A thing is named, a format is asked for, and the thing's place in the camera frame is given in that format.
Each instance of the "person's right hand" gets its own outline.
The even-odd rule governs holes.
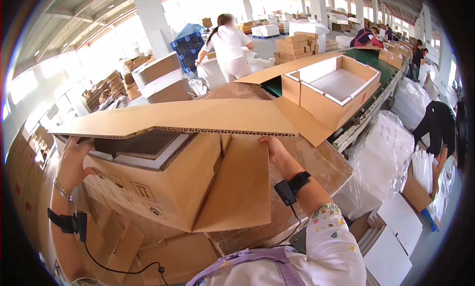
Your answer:
[[[56,181],[68,194],[71,194],[71,191],[81,184],[86,176],[95,175],[93,168],[83,168],[83,161],[87,153],[95,150],[94,139],[88,139],[76,145],[79,139],[78,136],[69,137],[59,159],[56,173]]]
[[[290,157],[282,142],[275,136],[265,135],[258,139],[259,143],[267,142],[269,146],[269,162],[271,164],[281,164]]]

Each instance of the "green conveyor belt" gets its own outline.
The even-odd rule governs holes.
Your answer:
[[[381,87],[391,81],[392,76],[398,70],[389,63],[378,59],[379,52],[376,50],[358,50],[350,49],[345,53],[346,56],[354,58],[361,63],[367,64],[381,72]],[[262,83],[262,87],[274,96],[282,96],[282,84],[280,76]]]

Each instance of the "red label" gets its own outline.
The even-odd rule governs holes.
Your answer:
[[[363,94],[363,98],[361,99],[361,102],[359,103],[360,105],[364,102],[364,99],[366,98],[366,93]]]
[[[25,209],[31,214],[31,205],[28,202],[25,203]]]

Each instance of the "floral sleeve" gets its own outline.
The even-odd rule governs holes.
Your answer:
[[[71,286],[107,286],[106,284],[91,278],[80,278],[71,283]]]
[[[307,261],[317,263],[330,280],[340,281],[340,285],[366,283],[358,244],[334,203],[324,203],[312,213],[307,226]]]

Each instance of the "lavender apron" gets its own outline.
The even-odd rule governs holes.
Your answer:
[[[285,251],[297,252],[292,247],[278,247],[269,249],[246,249],[233,254],[221,257],[215,263],[208,266],[205,270],[197,274],[186,286],[201,285],[206,276],[211,276],[218,269],[229,266],[238,265],[243,262],[249,262],[259,259],[270,259],[276,263],[280,277],[284,281],[285,286],[305,286],[294,266],[290,263]]]

